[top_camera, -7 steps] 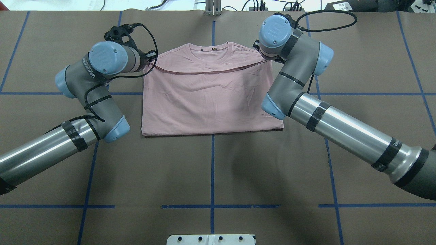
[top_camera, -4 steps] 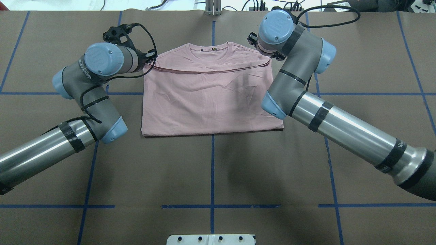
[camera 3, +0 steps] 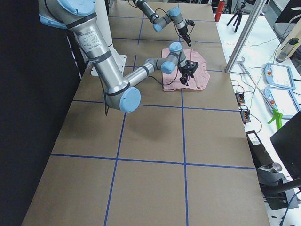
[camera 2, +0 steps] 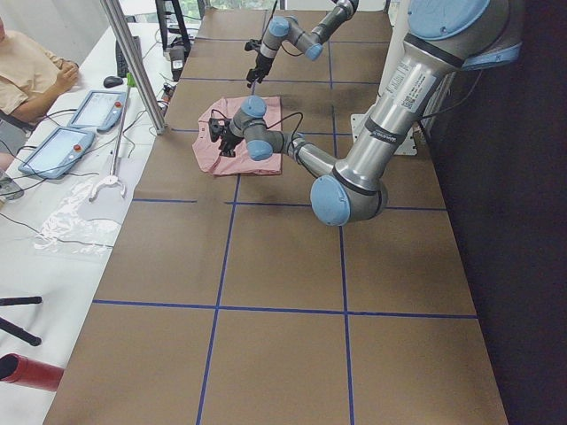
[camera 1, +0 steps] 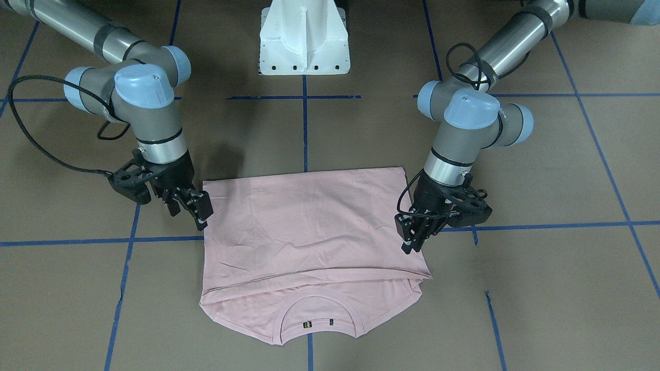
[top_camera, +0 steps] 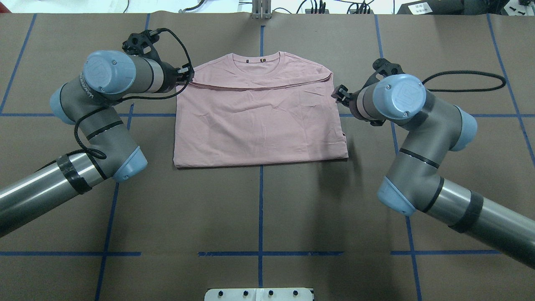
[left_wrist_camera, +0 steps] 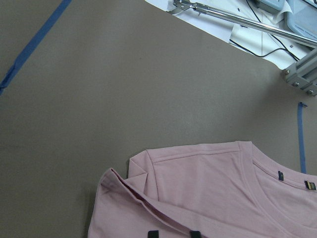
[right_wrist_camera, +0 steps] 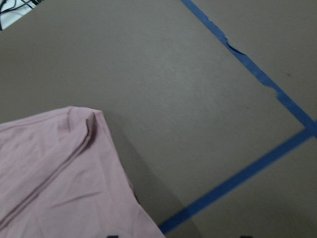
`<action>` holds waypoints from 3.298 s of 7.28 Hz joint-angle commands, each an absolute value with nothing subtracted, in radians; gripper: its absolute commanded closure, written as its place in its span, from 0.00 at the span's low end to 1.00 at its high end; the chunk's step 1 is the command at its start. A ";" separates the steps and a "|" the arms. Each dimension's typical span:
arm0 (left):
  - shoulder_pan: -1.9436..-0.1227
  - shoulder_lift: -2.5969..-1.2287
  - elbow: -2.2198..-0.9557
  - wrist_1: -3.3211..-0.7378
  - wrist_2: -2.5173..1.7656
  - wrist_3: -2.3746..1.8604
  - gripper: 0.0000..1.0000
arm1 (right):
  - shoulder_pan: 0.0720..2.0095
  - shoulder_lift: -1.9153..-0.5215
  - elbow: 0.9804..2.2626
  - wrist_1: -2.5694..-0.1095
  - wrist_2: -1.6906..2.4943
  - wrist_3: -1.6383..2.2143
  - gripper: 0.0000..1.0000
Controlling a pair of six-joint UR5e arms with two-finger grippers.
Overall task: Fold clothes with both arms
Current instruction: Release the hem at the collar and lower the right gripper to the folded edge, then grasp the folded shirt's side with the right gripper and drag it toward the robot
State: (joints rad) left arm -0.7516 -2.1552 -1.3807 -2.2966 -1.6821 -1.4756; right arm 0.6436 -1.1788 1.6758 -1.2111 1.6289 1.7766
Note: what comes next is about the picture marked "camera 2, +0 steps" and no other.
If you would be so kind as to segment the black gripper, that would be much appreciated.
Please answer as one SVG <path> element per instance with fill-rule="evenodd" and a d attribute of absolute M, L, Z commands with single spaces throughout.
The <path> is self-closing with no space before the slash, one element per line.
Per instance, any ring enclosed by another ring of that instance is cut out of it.
<path fill-rule="evenodd" d="M 247 87 L 250 88 L 255 82 L 262 83 L 269 74 L 277 54 L 277 39 L 268 38 L 267 40 L 250 39 L 245 44 L 245 51 L 255 50 L 257 57 L 255 67 L 250 69 L 246 75 Z"/>
<path fill-rule="evenodd" d="M 241 136 L 235 135 L 230 130 L 231 119 L 221 118 L 224 120 L 225 130 L 222 137 L 217 141 L 220 143 L 220 156 L 226 158 L 234 158 L 236 156 L 235 149 L 243 141 Z"/>

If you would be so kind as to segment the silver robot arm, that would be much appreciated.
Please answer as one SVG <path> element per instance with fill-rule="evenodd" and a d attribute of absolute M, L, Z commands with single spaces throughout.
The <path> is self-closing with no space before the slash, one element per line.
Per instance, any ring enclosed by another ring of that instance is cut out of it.
<path fill-rule="evenodd" d="M 406 12 L 404 53 L 383 95 L 369 108 L 345 158 L 332 157 L 302 135 L 270 130 L 267 106 L 250 96 L 229 119 L 210 119 L 209 134 L 231 157 L 243 144 L 255 161 L 283 153 L 314 177 L 310 202 L 326 225 L 369 220 L 384 210 L 381 181 L 388 161 L 405 140 L 442 79 L 449 73 L 502 66 L 521 49 L 521 1 L 413 1 Z"/>
<path fill-rule="evenodd" d="M 277 52 L 284 42 L 295 47 L 300 55 L 310 60 L 317 60 L 322 54 L 323 45 L 332 34 L 350 20 L 358 10 L 357 0 L 334 1 L 335 7 L 311 31 L 304 30 L 293 16 L 271 16 L 267 28 L 259 40 L 250 39 L 245 44 L 245 51 L 257 53 L 255 67 L 247 75 L 247 87 L 255 82 L 262 83 L 268 76 Z"/>

